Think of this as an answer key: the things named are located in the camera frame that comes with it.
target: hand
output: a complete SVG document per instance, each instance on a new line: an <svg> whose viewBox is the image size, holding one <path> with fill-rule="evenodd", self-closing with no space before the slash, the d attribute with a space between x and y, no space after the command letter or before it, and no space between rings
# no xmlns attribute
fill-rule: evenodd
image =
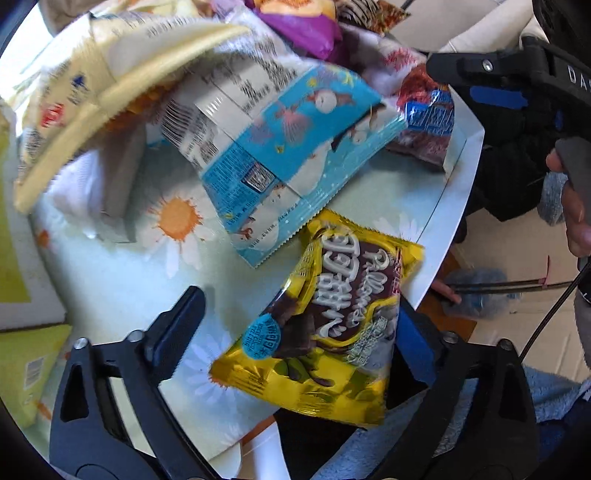
<svg viewBox="0 0 591 480"><path fill-rule="evenodd" d="M564 168L556 150L546 157L546 165L552 171L563 172ZM591 254L591 226L584 221L585 207L570 182L564 184L562 207L566 219L566 238L569 250L575 257L588 257Z"/></svg>
<svg viewBox="0 0 591 480"><path fill-rule="evenodd" d="M431 283L431 288L435 290L437 293L443 295L452 303L462 303L462 297L460 297L456 292L454 292L451 287L448 287L447 285L445 285L445 283L443 283L441 280L438 280L437 278L433 280L433 283Z"/></svg>

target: chocolate wafer package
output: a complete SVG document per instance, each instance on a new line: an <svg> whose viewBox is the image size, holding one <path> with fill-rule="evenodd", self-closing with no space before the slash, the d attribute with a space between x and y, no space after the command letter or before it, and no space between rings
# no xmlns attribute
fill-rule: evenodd
<svg viewBox="0 0 591 480"><path fill-rule="evenodd" d="M377 425L400 308L400 284L423 248L323 210L272 302L210 369L212 379L283 408Z"/></svg>

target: cardboard box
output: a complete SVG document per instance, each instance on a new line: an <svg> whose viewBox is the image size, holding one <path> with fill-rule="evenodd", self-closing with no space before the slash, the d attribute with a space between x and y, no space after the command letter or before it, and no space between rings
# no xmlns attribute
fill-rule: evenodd
<svg viewBox="0 0 591 480"><path fill-rule="evenodd" d="M17 174L15 115L0 98L0 330L62 323L66 314L28 218L13 207Z"/></svg>
<svg viewBox="0 0 591 480"><path fill-rule="evenodd" d="M72 327L0 333L0 397L17 425L35 422L37 406Z"/></svg>

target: blue circular label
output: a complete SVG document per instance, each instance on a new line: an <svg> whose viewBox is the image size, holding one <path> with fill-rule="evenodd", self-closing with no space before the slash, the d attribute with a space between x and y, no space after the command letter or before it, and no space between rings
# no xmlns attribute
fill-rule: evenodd
<svg viewBox="0 0 591 480"><path fill-rule="evenodd" d="M281 329L271 316L266 313L257 318L242 336L242 350L254 360L269 358L279 347Z"/></svg>

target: red snack package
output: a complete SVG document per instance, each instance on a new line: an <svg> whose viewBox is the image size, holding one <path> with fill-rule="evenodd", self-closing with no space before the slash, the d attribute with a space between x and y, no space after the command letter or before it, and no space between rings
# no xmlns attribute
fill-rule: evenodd
<svg viewBox="0 0 591 480"><path fill-rule="evenodd" d="M386 149L413 155L443 169L454 124L449 88L427 75L423 63L411 70L402 82L398 96L392 100L405 113L408 128Z"/></svg>

